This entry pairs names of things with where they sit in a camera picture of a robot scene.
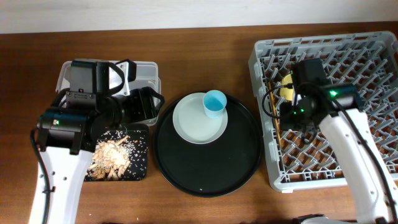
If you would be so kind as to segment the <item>yellow bowl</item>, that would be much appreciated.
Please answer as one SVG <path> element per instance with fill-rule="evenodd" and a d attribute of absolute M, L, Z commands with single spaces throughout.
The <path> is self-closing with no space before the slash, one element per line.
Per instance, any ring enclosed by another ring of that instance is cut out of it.
<path fill-rule="evenodd" d="M 280 84 L 281 85 L 293 84 L 291 74 L 286 75 L 282 79 Z M 283 87 L 283 88 L 280 89 L 280 96 L 283 97 L 287 101 L 292 101 L 293 100 L 293 96 L 294 96 L 294 89 L 292 87 L 291 88 Z"/>

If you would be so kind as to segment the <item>wooden chopstick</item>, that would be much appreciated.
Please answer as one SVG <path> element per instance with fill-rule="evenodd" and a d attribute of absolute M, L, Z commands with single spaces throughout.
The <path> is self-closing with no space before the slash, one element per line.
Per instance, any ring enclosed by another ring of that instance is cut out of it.
<path fill-rule="evenodd" d="M 269 93 L 269 98 L 270 98 L 270 106 L 272 110 L 272 115 L 277 116 L 275 105 L 274 105 L 274 95 L 272 92 Z M 277 144 L 279 147 L 281 147 L 280 143 L 280 129 L 279 129 L 279 119 L 274 118 L 274 128 L 276 130 L 276 136 L 277 136 Z"/>

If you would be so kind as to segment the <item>grey plate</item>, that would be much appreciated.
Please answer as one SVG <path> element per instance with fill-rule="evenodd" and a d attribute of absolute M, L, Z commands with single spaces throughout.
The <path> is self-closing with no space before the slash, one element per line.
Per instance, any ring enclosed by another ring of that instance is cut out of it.
<path fill-rule="evenodd" d="M 177 134 L 193 144 L 208 144 L 217 140 L 226 130 L 228 112 L 226 108 L 216 118 L 205 113 L 205 93 L 192 93 L 183 97 L 175 106 L 172 122 Z"/>

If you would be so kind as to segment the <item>blue cup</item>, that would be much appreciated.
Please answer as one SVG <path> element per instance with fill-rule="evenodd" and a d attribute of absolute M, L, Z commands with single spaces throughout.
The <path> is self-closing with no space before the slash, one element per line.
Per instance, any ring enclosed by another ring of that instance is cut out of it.
<path fill-rule="evenodd" d="M 205 114 L 209 118 L 219 118 L 223 115 L 226 108 L 226 95 L 219 90 L 210 90 L 203 97 Z"/>

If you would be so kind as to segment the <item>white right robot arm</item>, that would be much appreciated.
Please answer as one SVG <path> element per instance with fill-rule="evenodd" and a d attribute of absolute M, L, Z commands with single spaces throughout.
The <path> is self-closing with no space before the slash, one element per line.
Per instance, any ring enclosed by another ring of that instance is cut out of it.
<path fill-rule="evenodd" d="M 349 186 L 358 223 L 397 223 L 397 186 L 373 140 L 364 101 L 351 83 L 332 83 L 320 59 L 292 65 L 292 116 L 329 142 Z"/>

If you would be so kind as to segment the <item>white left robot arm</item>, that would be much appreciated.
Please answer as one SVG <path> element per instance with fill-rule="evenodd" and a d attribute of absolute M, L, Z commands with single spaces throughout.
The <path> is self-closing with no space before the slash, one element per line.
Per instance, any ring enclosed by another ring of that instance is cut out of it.
<path fill-rule="evenodd" d="M 76 59 L 30 132 L 38 161 L 31 223 L 74 223 L 96 143 L 107 130 L 156 123 L 164 104 L 154 62 Z"/>

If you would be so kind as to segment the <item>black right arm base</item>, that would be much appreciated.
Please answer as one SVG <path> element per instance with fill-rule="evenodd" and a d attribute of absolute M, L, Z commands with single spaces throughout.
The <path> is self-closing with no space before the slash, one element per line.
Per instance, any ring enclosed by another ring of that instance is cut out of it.
<path fill-rule="evenodd" d="M 322 214 L 304 215 L 292 219 L 292 224 L 326 223 L 328 218 Z"/>

